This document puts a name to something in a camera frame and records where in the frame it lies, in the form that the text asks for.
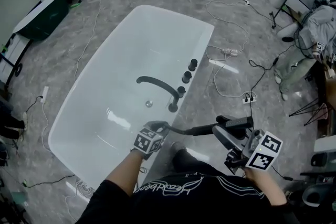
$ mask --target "black pants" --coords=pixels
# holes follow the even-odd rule
[[[173,166],[177,173],[199,172],[206,175],[223,175],[210,164],[201,162],[193,157],[187,150],[179,150],[173,158]]]
[[[0,113],[0,135],[10,138],[10,139],[18,139],[19,132],[8,129],[6,127],[24,129],[25,123],[23,121],[18,121],[16,118],[12,117],[6,113]]]

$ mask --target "gray tile floor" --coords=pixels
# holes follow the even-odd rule
[[[10,91],[13,93],[11,103],[14,105],[14,114],[18,118],[27,107],[34,102],[35,97],[42,93],[44,86],[49,86],[45,112],[49,125],[44,135],[47,144],[49,130],[54,119],[74,82],[76,61],[81,55],[91,34],[95,17],[101,2],[101,11],[97,19],[94,38],[88,46],[79,63],[79,72],[90,60],[92,55],[136,6],[148,4],[166,8],[215,26],[210,45],[221,48],[240,49],[245,41],[244,32],[237,26],[215,20],[206,12],[205,4],[210,0],[83,0],[82,4],[70,11],[49,38],[43,42],[36,42],[25,53],[22,63],[23,70],[19,77],[13,78]],[[228,4],[237,0],[217,0]],[[268,0],[249,0],[261,13],[267,15],[274,10]],[[217,76],[220,91],[224,94],[241,94],[247,91],[259,79],[263,71],[251,68],[248,63],[253,59],[256,63],[266,67],[271,66],[274,58],[284,51],[288,44],[279,41],[275,34],[280,28],[272,30],[270,21],[256,14],[252,8],[239,6],[225,6],[220,3],[211,3],[209,11],[216,16],[231,20],[243,26],[249,32],[249,42],[245,50],[236,58],[232,57],[227,65],[235,68],[238,73],[222,69]],[[280,14],[278,24],[285,26],[290,20]],[[209,48],[210,57],[221,58],[218,50]],[[174,125],[182,129],[214,123],[217,115],[232,115],[235,117],[247,116],[250,108],[242,104],[241,98],[221,97],[214,86],[213,77],[218,66],[209,63],[206,56],[199,64],[193,84],[181,107]],[[303,127],[309,115],[300,115],[289,118],[288,114],[314,99],[316,90],[313,84],[302,81],[295,86],[289,101],[281,99],[278,86],[274,82],[272,71],[267,72],[263,80],[255,88],[258,101],[253,103],[253,117],[256,128],[269,130],[284,141],[281,155],[275,167],[284,175],[299,177],[299,172],[309,167],[313,143],[316,138],[317,126],[311,124]],[[64,175],[71,175],[64,165],[48,151],[43,149],[41,132],[46,125],[42,114],[41,104],[38,103],[29,110],[29,126],[23,142],[19,142],[19,157],[12,151],[9,166],[6,170],[17,180],[27,180],[28,184],[42,181],[53,181]],[[209,163],[221,171],[226,171],[224,160],[227,151],[214,138],[181,137],[171,134],[162,148],[153,168],[148,174],[148,180],[160,177],[169,172],[169,145],[176,140],[183,139],[187,147],[192,147],[199,153],[211,154]],[[288,182],[270,171],[281,187],[285,188]],[[72,223],[65,204],[66,196],[74,193],[60,182],[54,185],[41,185],[32,189],[24,189],[16,183],[3,169],[0,169],[9,189],[22,190],[27,193],[29,217],[32,223]],[[75,183],[75,178],[68,181]],[[78,218],[86,203],[80,198],[68,199],[72,215]]]

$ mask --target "bathtub faucet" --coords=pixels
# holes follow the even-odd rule
[[[180,98],[181,95],[173,87],[171,87],[170,85],[168,85],[167,83],[165,83],[165,82],[163,82],[159,79],[152,78],[152,77],[147,77],[147,76],[138,77],[137,78],[137,83],[141,83],[141,82],[147,82],[147,83],[154,84],[154,85],[159,86],[160,88],[166,90],[167,92],[169,92],[174,97],[174,100],[168,106],[168,109],[169,109],[170,112],[176,112],[177,111],[177,109],[178,109],[177,102],[179,101],[179,98]]]

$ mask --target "white bathtub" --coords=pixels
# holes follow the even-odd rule
[[[103,42],[66,97],[49,135],[52,152],[96,189],[127,156],[137,132],[153,120],[172,123],[172,96],[136,79],[150,76],[173,88],[191,59],[199,62],[214,26],[169,10],[139,6]],[[151,108],[146,101],[152,101]],[[142,164],[150,169],[157,154]],[[139,176],[142,184],[145,174]]]

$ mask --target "bathtub drain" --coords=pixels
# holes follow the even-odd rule
[[[148,101],[146,102],[146,106],[147,106],[148,108],[151,108],[152,105],[153,105],[153,102],[152,102],[152,101],[148,100]]]

